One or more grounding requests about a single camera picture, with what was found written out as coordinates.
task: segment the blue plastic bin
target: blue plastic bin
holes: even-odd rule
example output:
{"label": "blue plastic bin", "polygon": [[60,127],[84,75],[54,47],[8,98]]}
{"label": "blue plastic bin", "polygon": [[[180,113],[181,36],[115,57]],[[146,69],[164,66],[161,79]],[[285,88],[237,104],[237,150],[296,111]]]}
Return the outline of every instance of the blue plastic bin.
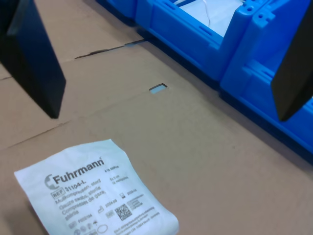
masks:
{"label": "blue plastic bin", "polygon": [[221,89],[313,153],[313,101],[280,122],[270,88],[309,4],[310,0],[271,0],[262,7],[253,16]]}
{"label": "blue plastic bin", "polygon": [[210,78],[220,81],[252,16],[268,0],[247,0],[235,11],[224,37],[173,2],[137,0],[135,21]]}
{"label": "blue plastic bin", "polygon": [[124,16],[135,19],[137,0],[107,0],[114,8],[116,8]]}

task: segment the barcode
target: barcode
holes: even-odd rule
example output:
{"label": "barcode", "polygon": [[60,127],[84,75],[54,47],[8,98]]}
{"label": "barcode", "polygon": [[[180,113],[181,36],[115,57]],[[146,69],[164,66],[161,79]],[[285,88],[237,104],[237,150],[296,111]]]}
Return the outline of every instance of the barcode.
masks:
{"label": "barcode", "polygon": [[125,204],[116,208],[115,212],[118,214],[118,216],[120,217],[122,221],[132,215],[131,211],[128,209],[128,207]]}

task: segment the fuhrmann logo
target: fuhrmann logo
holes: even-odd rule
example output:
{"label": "fuhrmann logo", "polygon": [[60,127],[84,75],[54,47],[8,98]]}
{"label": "fuhrmann logo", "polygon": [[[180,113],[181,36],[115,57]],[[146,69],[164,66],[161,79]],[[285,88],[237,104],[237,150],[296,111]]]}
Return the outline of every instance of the fuhrmann logo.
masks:
{"label": "fuhrmann logo", "polygon": [[51,183],[50,183],[50,181],[51,181],[50,177],[51,177],[51,176],[52,176],[52,174],[48,175],[48,176],[45,178],[45,185],[46,185],[49,189],[55,190],[55,189],[57,189],[59,186],[55,186],[54,184],[51,184]]}
{"label": "fuhrmann logo", "polygon": [[104,162],[102,159],[100,159],[96,162],[88,164],[87,166],[81,167],[73,172],[70,173],[66,172],[64,176],[56,175],[52,177],[52,174],[50,174],[45,178],[45,185],[51,190],[58,189],[59,188],[58,184],[60,182],[67,182],[69,180],[75,179],[78,176],[85,174],[87,171],[90,171],[102,165],[104,165]]}

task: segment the gauze swab package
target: gauze swab package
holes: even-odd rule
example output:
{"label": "gauze swab package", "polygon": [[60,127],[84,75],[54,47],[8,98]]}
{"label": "gauze swab package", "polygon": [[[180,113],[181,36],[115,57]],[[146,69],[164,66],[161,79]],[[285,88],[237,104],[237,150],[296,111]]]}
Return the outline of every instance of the gauze swab package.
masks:
{"label": "gauze swab package", "polygon": [[113,141],[65,149],[15,172],[50,235],[175,235],[176,217]]}

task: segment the cardboard box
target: cardboard box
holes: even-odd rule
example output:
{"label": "cardboard box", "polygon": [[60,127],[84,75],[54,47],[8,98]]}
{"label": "cardboard box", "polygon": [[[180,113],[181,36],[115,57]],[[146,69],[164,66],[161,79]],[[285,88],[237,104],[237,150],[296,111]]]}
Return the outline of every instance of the cardboard box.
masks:
{"label": "cardboard box", "polygon": [[[95,0],[35,0],[60,63],[142,40]],[[0,65],[0,80],[10,77]]]}
{"label": "cardboard box", "polygon": [[[76,6],[55,12],[60,24],[67,11],[79,12]],[[49,14],[46,24],[53,22]],[[0,81],[1,235],[47,234],[14,171],[110,138],[176,215],[180,235],[312,232],[312,167],[150,43],[69,60],[62,69],[67,87],[59,120],[12,78]],[[149,91],[161,83],[168,87]]]}

